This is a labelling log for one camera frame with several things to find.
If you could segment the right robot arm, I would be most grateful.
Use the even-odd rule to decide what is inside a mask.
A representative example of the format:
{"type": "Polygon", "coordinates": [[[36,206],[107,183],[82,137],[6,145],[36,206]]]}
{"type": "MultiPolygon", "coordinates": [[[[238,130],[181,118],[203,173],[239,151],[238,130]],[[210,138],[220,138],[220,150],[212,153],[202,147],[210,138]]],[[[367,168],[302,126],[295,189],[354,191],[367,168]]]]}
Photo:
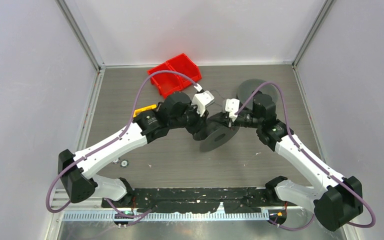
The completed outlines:
{"type": "Polygon", "coordinates": [[[311,184],[310,187],[278,176],[266,183],[265,198],[271,205],[293,203],[314,214],[329,231],[336,231],[363,213],[362,184],[354,176],[344,177],[312,153],[287,125],[277,118],[276,104],[267,95],[253,97],[251,109],[238,99],[226,99],[222,111],[230,127],[255,128],[259,140],[289,161],[311,184]]]}

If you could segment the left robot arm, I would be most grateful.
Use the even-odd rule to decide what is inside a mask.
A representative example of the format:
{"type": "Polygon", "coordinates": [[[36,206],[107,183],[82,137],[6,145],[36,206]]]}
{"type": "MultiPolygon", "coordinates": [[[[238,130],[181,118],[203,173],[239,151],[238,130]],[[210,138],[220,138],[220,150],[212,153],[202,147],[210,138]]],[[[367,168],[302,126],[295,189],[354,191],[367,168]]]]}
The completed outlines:
{"type": "Polygon", "coordinates": [[[215,101],[207,90],[192,98],[183,92],[170,94],[153,109],[140,112],[127,126],[104,140],[75,153],[68,149],[58,156],[58,173],[70,203],[90,197],[106,198],[128,207],[133,191],[123,178],[108,178],[98,172],[124,154],[165,137],[172,129],[184,128],[190,134],[203,129],[215,101]]]}

